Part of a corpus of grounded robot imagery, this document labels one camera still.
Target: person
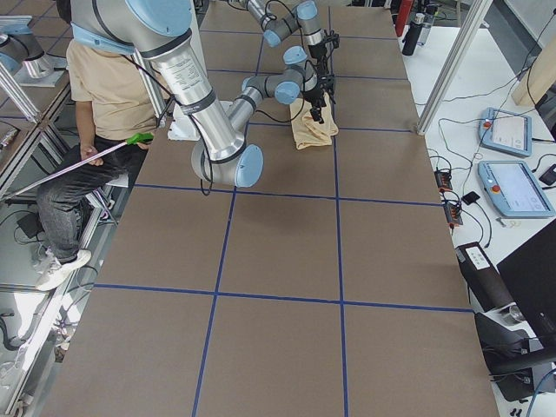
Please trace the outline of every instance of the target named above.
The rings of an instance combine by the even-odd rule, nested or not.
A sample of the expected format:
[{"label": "person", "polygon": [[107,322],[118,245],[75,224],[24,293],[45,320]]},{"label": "person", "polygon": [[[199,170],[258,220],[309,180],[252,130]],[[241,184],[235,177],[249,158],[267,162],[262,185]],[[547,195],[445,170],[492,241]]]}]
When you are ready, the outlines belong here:
[{"label": "person", "polygon": [[[61,18],[71,21],[70,2],[57,0]],[[63,158],[59,169],[96,155],[135,133],[156,129],[156,116],[141,76],[124,56],[69,43],[71,98],[76,102],[79,145]],[[38,212],[50,242],[50,258],[36,283],[48,291],[62,284],[85,265],[91,253],[79,248],[84,223],[84,197],[107,182],[127,173],[133,187],[148,145],[124,146],[89,164],[45,182],[37,190]]]}]

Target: pants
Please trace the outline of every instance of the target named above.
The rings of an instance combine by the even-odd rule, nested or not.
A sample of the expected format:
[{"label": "pants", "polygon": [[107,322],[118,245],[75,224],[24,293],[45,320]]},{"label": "pants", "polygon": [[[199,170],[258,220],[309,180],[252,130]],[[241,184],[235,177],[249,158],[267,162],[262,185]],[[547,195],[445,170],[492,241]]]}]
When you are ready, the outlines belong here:
[{"label": "pants", "polygon": [[[99,152],[118,142],[95,137]],[[85,164],[78,169],[42,184],[36,194],[36,203],[50,248],[61,262],[73,261],[79,251],[79,236],[83,223],[83,198],[107,182],[128,173],[129,187],[136,182],[147,151],[136,145],[124,146],[103,156],[104,164]],[[71,149],[56,170],[67,168],[81,161],[79,146]]]}]

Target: shirt sleeve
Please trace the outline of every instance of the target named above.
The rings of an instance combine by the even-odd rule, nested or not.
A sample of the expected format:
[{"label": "shirt sleeve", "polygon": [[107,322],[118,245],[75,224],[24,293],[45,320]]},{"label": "shirt sleeve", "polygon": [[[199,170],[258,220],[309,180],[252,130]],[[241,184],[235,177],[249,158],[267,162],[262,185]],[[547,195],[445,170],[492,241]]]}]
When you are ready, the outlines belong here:
[{"label": "shirt sleeve", "polygon": [[75,59],[75,47],[70,44],[67,51],[69,84],[71,85],[71,99],[76,102],[92,102],[93,97],[83,85],[79,72],[79,63]]}]

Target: tablet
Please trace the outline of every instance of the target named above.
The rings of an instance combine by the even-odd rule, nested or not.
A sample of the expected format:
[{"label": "tablet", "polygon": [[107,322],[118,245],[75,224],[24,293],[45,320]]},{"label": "tablet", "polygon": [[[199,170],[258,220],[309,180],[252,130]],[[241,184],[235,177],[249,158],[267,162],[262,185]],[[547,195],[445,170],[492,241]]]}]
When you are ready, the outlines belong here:
[{"label": "tablet", "polygon": [[530,156],[531,117],[489,107],[479,125],[480,145],[515,156]]},{"label": "tablet", "polygon": [[481,161],[479,177],[494,207],[508,218],[556,215],[533,173],[522,161]]}]

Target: person's arm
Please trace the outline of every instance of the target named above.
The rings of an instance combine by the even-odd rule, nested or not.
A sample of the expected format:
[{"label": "person's arm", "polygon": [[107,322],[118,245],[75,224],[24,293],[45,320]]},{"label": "person's arm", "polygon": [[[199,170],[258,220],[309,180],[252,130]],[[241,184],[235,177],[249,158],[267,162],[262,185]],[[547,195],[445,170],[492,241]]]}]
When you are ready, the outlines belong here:
[{"label": "person's arm", "polygon": [[[95,149],[95,122],[92,102],[76,102],[76,122],[79,132],[81,159],[83,160],[98,153]],[[89,163],[96,166],[103,165],[103,159],[98,158]]]}]

